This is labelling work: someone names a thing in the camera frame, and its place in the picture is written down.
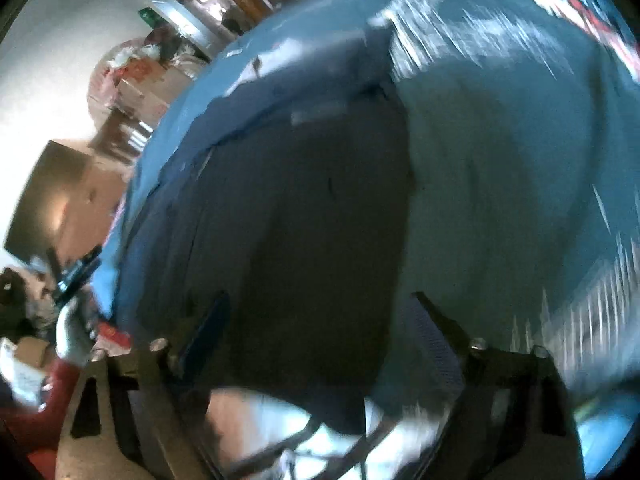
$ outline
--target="white wall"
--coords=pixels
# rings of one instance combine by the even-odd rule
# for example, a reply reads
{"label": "white wall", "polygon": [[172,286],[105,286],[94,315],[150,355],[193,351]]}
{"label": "white wall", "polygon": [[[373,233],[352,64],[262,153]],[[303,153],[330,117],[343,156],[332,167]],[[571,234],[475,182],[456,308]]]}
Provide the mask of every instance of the white wall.
{"label": "white wall", "polygon": [[[49,139],[90,139],[86,104],[95,64],[146,36],[142,0],[29,0],[0,43],[0,240]],[[11,256],[0,249],[0,269]]]}

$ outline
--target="red object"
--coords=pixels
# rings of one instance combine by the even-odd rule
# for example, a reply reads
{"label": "red object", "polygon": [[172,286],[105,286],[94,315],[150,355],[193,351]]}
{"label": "red object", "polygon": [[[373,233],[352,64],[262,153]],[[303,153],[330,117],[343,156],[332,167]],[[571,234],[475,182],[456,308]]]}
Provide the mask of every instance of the red object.
{"label": "red object", "polygon": [[50,373],[49,399],[41,412],[0,412],[9,432],[47,480],[55,478],[60,431],[79,376],[79,368],[56,359]]}
{"label": "red object", "polygon": [[131,348],[131,338],[126,332],[120,332],[108,323],[101,321],[98,323],[98,335],[107,339],[111,343],[121,346],[124,349]]}
{"label": "red object", "polygon": [[162,76],[164,68],[157,61],[149,57],[143,57],[142,59],[131,59],[125,66],[117,68],[115,73],[120,78],[127,77],[142,83]]}

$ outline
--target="red sleeve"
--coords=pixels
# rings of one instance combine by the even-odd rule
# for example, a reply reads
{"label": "red sleeve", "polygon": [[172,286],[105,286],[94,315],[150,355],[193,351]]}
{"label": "red sleeve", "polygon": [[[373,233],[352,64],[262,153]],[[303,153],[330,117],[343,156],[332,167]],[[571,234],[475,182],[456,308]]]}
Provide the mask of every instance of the red sleeve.
{"label": "red sleeve", "polygon": [[56,452],[50,449],[29,453],[29,462],[33,464],[44,480],[56,480],[56,459]]}
{"label": "red sleeve", "polygon": [[62,359],[53,363],[50,381],[51,391],[47,405],[39,413],[12,413],[0,416],[26,453],[37,449],[57,449],[66,408],[71,400],[80,368]]}

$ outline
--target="metal bolt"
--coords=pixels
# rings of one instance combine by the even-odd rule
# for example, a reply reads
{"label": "metal bolt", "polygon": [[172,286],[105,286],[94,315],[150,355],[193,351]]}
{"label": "metal bolt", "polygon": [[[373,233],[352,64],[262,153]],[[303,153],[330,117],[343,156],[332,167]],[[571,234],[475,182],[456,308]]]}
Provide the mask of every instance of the metal bolt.
{"label": "metal bolt", "polygon": [[167,365],[169,366],[169,370],[171,373],[177,377],[182,377],[183,370],[180,366],[180,359],[174,352],[169,352],[169,355],[166,358]]}
{"label": "metal bolt", "polygon": [[152,352],[160,352],[165,348],[167,348],[168,346],[169,346],[169,342],[164,337],[161,337],[158,339],[154,339],[149,344],[149,350],[151,350]]}
{"label": "metal bolt", "polygon": [[539,359],[547,359],[549,357],[549,350],[543,346],[535,345],[533,347],[533,355]]}
{"label": "metal bolt", "polygon": [[105,357],[107,357],[107,351],[104,348],[96,348],[91,352],[91,361],[94,363],[101,361]]}
{"label": "metal bolt", "polygon": [[482,351],[489,348],[489,346],[487,345],[486,341],[481,337],[475,337],[471,340],[471,343],[469,343],[469,348],[476,351]]}

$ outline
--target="white glove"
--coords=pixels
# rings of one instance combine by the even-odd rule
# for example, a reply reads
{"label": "white glove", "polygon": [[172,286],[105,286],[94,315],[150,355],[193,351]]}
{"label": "white glove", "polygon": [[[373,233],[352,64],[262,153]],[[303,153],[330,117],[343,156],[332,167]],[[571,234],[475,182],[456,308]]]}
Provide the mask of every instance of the white glove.
{"label": "white glove", "polygon": [[60,311],[56,324],[56,353],[63,361],[82,368],[89,359],[93,343],[77,310],[78,300],[73,298]]}

